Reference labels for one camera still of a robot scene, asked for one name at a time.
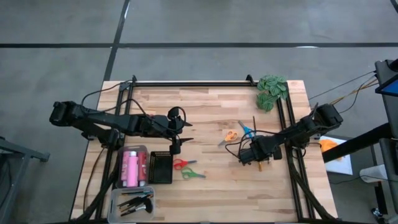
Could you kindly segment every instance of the concrete floor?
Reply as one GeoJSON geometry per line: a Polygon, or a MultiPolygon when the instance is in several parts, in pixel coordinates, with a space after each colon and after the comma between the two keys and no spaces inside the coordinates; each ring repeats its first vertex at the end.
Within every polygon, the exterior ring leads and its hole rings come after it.
{"type": "MultiPolygon", "coordinates": [[[[123,0],[0,1],[0,43],[112,42],[123,0]]],[[[388,0],[132,0],[121,42],[393,42],[398,14],[388,0]]],[[[304,80],[308,96],[397,58],[395,48],[119,49],[111,80],[242,80],[266,74],[304,80]]],[[[54,101],[101,88],[110,49],[0,49],[0,135],[51,153],[32,161],[17,199],[18,222],[66,221],[87,142],[73,128],[52,126],[54,101]]],[[[366,80],[311,101],[327,103],[366,80]]],[[[98,96],[86,101],[95,108],[98,96]]],[[[353,98],[339,103],[347,108],[353,98]]],[[[354,137],[387,121],[380,95],[361,92],[332,134],[354,137]]],[[[369,156],[353,159],[355,170],[369,156]]],[[[368,185],[333,186],[340,218],[374,222],[368,185]],[[343,198],[350,197],[350,211],[343,198]]]]}

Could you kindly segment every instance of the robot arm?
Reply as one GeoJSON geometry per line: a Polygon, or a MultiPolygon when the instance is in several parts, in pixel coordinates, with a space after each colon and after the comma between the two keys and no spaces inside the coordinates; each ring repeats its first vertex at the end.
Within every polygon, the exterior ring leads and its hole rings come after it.
{"type": "Polygon", "coordinates": [[[117,144],[120,134],[140,136],[145,138],[166,138],[171,140],[170,152],[179,154],[181,145],[192,138],[177,139],[184,126],[178,115],[178,108],[172,108],[168,116],[147,114],[115,115],[85,108],[72,101],[55,102],[50,116],[50,122],[56,126],[72,126],[82,132],[82,136],[92,140],[98,138],[101,144],[109,146],[117,144]],[[113,129],[103,129],[96,124],[109,126],[113,129]]]}
{"type": "Polygon", "coordinates": [[[300,121],[273,136],[254,136],[250,148],[239,151],[239,159],[243,165],[251,161],[264,161],[272,157],[280,145],[289,142],[293,147],[305,147],[314,134],[323,135],[336,129],[343,118],[333,105],[315,106],[314,110],[300,121]]]}

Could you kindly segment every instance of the pink bottle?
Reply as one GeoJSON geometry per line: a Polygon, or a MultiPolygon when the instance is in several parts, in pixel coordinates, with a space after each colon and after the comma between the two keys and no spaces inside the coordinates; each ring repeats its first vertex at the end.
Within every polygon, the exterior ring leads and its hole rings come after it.
{"type": "Polygon", "coordinates": [[[138,186],[138,157],[136,151],[130,152],[129,166],[127,168],[127,187],[138,186]]]}
{"type": "Polygon", "coordinates": [[[127,186],[127,168],[129,166],[129,156],[130,156],[129,151],[123,153],[122,173],[120,176],[121,181],[123,181],[123,187],[127,186]]]}

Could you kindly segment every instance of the white paper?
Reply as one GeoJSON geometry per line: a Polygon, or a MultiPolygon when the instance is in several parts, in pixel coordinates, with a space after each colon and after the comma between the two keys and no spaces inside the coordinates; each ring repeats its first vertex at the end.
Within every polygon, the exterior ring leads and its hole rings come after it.
{"type": "MultiPolygon", "coordinates": [[[[334,141],[337,144],[341,144],[346,142],[346,140],[342,139],[337,139],[337,138],[331,138],[327,136],[322,136],[320,140],[322,139],[329,139],[334,141]]],[[[340,160],[336,159],[334,161],[327,162],[325,164],[326,171],[328,172],[336,172],[339,174],[348,174],[348,175],[353,175],[353,168],[351,166],[351,158],[349,155],[343,156],[340,160]]]]}

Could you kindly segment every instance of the scissors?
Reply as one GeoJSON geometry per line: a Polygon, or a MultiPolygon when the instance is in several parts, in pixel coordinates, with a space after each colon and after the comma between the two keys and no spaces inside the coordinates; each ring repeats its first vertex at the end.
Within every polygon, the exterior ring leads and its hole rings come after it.
{"type": "Polygon", "coordinates": [[[229,141],[234,141],[238,138],[238,133],[236,131],[228,131],[228,134],[226,135],[225,139],[220,142],[218,145],[222,145],[225,144],[229,141]]]}
{"type": "Polygon", "coordinates": [[[183,161],[182,159],[174,159],[174,169],[180,170],[188,164],[196,163],[197,161],[183,161]]]}
{"type": "Polygon", "coordinates": [[[189,167],[185,167],[184,169],[182,169],[181,174],[182,174],[182,178],[184,178],[185,180],[191,179],[192,177],[206,178],[205,175],[197,174],[189,167]]]}
{"type": "Polygon", "coordinates": [[[238,123],[242,126],[243,131],[244,131],[244,135],[248,135],[250,138],[252,138],[253,135],[251,134],[251,131],[253,131],[253,130],[251,130],[250,128],[246,127],[246,126],[242,123],[242,121],[238,121],[238,123]]]}

